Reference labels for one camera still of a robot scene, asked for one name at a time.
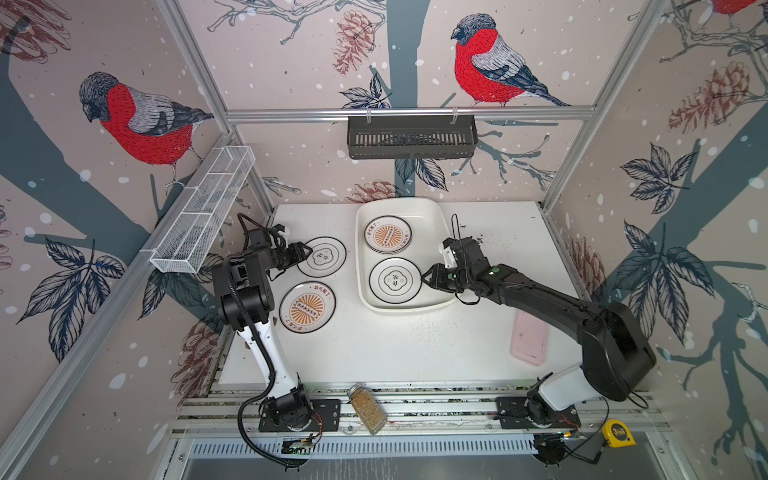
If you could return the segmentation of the white black-line plate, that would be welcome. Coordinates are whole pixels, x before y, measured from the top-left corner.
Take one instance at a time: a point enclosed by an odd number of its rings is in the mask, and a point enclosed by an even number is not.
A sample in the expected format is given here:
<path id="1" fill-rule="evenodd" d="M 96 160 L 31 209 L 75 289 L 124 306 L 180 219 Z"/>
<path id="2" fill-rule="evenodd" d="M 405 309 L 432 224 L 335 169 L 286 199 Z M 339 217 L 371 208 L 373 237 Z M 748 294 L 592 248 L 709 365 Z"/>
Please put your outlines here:
<path id="1" fill-rule="evenodd" d="M 380 261 L 369 274 L 371 292 L 386 304 L 400 305 L 413 300 L 421 284 L 421 271 L 418 267 L 400 257 Z"/>

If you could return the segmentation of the orange sunburst plate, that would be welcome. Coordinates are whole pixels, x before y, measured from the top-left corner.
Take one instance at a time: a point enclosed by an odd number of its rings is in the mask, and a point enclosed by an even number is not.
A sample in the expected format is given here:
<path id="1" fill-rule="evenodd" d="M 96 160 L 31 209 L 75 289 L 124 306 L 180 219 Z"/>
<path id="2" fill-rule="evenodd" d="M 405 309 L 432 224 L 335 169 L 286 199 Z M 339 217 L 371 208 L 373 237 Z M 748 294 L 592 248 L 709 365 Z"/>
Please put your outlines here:
<path id="1" fill-rule="evenodd" d="M 371 220 L 363 230 L 366 245 L 381 254 L 394 254 L 407 248 L 412 228 L 402 218 L 384 215 Z"/>
<path id="2" fill-rule="evenodd" d="M 309 334 L 323 328 L 333 317 L 337 301 L 325 283 L 303 282 L 291 288 L 278 309 L 281 324 L 297 334 Z"/>

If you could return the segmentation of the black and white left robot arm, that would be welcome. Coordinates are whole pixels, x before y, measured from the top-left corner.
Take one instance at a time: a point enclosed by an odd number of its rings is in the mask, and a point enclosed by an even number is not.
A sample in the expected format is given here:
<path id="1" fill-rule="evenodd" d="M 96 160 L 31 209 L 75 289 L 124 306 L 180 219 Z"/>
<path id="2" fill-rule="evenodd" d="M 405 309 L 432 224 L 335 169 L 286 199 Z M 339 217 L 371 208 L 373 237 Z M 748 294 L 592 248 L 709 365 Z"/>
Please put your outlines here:
<path id="1" fill-rule="evenodd" d="M 299 431 L 307 428 L 313 406 L 298 373 L 284 356 L 273 332 L 271 314 L 276 308 L 270 272 L 285 273 L 303 262 L 312 249 L 302 242 L 288 244 L 285 227 L 258 224 L 246 232 L 246 249 L 212 268 L 218 317 L 248 345 L 266 387 L 257 396 L 264 418 L 277 427 Z"/>

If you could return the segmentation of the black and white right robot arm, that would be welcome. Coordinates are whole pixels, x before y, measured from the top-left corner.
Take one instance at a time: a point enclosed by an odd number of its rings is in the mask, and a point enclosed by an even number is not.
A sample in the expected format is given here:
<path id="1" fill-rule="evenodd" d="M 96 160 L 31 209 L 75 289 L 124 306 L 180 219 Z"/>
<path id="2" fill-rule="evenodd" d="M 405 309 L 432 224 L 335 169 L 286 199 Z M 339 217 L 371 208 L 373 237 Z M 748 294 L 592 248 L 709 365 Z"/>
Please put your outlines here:
<path id="1" fill-rule="evenodd" d="M 457 296 L 478 298 L 528 313 L 560 330 L 581 347 L 581 361 L 550 373 L 526 394 L 529 419 L 545 427 L 578 402 L 597 396 L 625 401 L 656 366 L 656 355 L 629 307 L 605 307 L 536 282 L 506 264 L 493 265 L 472 237 L 443 241 L 443 261 L 421 280 Z"/>

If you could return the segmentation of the white plastic bin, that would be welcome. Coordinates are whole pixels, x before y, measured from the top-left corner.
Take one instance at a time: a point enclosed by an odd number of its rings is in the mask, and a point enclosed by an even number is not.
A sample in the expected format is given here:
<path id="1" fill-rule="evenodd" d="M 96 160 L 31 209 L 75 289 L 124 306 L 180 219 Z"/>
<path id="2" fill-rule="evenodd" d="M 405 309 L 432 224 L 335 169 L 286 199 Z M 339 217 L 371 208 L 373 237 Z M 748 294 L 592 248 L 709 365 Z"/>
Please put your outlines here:
<path id="1" fill-rule="evenodd" d="M 449 236 L 444 213 L 432 200 L 394 198 L 360 206 L 355 262 L 362 303 L 383 315 L 421 314 L 455 303 L 452 294 L 422 280 L 443 262 L 443 241 Z"/>

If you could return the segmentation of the glass jar of grains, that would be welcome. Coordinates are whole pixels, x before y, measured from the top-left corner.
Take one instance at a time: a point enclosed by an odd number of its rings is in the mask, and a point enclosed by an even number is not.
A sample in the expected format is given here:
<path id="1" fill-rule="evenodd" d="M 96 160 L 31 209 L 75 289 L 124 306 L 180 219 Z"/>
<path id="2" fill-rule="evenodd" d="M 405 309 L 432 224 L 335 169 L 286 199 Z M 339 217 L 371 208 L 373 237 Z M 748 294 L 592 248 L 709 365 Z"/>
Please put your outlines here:
<path id="1" fill-rule="evenodd" d="M 349 402 L 371 435 L 377 435 L 387 424 L 388 417 L 370 389 L 362 384 L 348 391 Z"/>

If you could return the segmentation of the small circuit board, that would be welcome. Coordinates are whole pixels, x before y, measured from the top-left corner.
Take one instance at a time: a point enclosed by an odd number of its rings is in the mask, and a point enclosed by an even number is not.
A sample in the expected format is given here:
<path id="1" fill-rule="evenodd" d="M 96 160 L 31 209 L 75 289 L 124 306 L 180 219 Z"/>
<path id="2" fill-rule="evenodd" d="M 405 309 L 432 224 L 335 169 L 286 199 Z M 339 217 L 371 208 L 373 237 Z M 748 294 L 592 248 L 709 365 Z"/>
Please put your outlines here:
<path id="1" fill-rule="evenodd" d="M 312 454 L 315 446 L 313 439 L 307 438 L 285 438 L 281 442 L 280 454 L 284 457 L 303 458 Z"/>

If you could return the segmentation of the yellow tape measure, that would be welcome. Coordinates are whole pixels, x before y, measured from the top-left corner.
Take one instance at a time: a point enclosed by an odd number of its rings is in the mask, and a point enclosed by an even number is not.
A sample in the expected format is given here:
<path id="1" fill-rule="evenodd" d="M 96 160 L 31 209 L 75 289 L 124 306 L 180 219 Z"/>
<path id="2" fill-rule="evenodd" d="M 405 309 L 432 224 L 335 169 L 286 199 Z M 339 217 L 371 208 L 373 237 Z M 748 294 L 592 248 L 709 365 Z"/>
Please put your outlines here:
<path id="1" fill-rule="evenodd" d="M 620 420 L 607 420 L 601 428 L 604 444 L 610 448 L 624 448 L 636 445 L 634 435 Z"/>

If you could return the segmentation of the white mesh wall shelf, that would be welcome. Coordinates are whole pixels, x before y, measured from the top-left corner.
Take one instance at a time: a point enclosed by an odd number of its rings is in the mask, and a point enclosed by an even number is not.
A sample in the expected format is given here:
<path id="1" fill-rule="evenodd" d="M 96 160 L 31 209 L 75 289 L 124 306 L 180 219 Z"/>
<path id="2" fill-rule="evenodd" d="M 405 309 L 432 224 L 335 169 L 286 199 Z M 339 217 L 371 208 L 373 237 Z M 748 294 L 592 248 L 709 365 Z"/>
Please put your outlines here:
<path id="1" fill-rule="evenodd" d="M 162 273 L 199 272 L 255 162 L 247 146 L 225 146 L 213 153 L 201 181 L 150 258 Z"/>

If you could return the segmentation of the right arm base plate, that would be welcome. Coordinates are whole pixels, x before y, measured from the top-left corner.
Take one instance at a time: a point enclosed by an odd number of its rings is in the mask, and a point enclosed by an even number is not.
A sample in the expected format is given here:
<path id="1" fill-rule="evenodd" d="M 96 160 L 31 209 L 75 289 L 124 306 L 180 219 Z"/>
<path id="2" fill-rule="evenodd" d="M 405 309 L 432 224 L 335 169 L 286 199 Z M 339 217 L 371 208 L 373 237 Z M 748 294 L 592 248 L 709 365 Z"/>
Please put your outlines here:
<path id="1" fill-rule="evenodd" d="M 529 397 L 497 397 L 496 414 L 503 429 L 559 429 L 581 428 L 581 421 L 573 406 L 556 411 L 543 400 Z"/>

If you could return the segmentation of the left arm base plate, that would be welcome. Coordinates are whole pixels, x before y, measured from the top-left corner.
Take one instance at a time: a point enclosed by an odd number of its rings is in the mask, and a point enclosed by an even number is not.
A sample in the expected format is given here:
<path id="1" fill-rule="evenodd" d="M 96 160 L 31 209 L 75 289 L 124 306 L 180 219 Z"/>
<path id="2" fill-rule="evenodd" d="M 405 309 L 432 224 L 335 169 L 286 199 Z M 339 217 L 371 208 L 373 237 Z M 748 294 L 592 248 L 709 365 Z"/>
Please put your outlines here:
<path id="1" fill-rule="evenodd" d="M 266 412 L 261 415 L 258 431 L 260 433 L 318 433 L 320 431 L 337 432 L 340 425 L 341 401 L 337 399 L 314 399 L 314 413 L 304 416 L 289 425 L 286 422 L 277 424 Z"/>

